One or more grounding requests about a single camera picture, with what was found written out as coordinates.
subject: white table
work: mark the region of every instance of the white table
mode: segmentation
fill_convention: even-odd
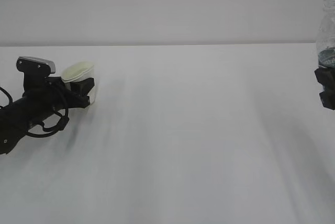
[[[91,60],[98,93],[0,156],[1,223],[335,223],[314,44],[0,48],[14,99],[20,55]]]

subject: white wall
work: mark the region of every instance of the white wall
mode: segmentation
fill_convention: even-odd
[[[0,0],[0,45],[313,41],[322,0]]]

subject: water bottle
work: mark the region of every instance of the water bottle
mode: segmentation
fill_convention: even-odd
[[[319,67],[335,68],[335,0],[324,0],[325,16],[317,37]]]

